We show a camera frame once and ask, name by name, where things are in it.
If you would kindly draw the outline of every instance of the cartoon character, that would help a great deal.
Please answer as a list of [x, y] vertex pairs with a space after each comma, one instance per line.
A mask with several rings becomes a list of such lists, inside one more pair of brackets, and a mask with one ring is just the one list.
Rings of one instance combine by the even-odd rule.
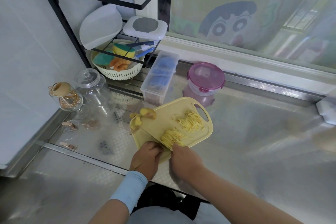
[[258, 36], [260, 26], [253, 15], [253, 1], [236, 1], [217, 6], [203, 19], [198, 33], [207, 40], [243, 47]]

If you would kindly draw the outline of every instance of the rectangular storage box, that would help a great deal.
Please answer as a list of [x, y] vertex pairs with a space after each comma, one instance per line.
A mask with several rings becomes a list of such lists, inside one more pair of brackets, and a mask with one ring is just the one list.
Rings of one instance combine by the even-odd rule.
[[159, 52], [152, 68], [145, 78], [140, 90], [143, 98], [151, 103], [163, 104], [179, 55], [170, 52]]

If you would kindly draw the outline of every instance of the forearm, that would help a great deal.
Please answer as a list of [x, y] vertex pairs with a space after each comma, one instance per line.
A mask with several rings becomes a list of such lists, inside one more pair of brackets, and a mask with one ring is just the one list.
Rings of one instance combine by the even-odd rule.
[[197, 177], [190, 179], [190, 185], [232, 224], [302, 224], [289, 214], [221, 179], [206, 168], [201, 168], [195, 175]]
[[88, 224], [124, 224], [132, 213], [148, 180], [137, 172], [130, 171], [110, 200], [93, 216]]

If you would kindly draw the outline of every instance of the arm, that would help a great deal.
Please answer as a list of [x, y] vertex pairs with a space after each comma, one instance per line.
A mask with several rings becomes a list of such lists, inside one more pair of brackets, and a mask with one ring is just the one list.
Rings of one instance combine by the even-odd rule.
[[88, 224], [126, 223], [148, 181], [156, 174], [162, 151], [155, 142], [144, 143], [134, 154], [123, 182]]
[[204, 196], [232, 224], [302, 224], [289, 214], [206, 169], [197, 153], [188, 147], [174, 144], [171, 160], [176, 175]]

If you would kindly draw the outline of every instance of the blue arm sleeve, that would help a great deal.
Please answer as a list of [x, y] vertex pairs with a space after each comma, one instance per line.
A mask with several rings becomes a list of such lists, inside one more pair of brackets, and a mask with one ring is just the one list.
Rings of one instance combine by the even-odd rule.
[[147, 183], [148, 180], [142, 173], [129, 171], [110, 199], [122, 201], [131, 214]]

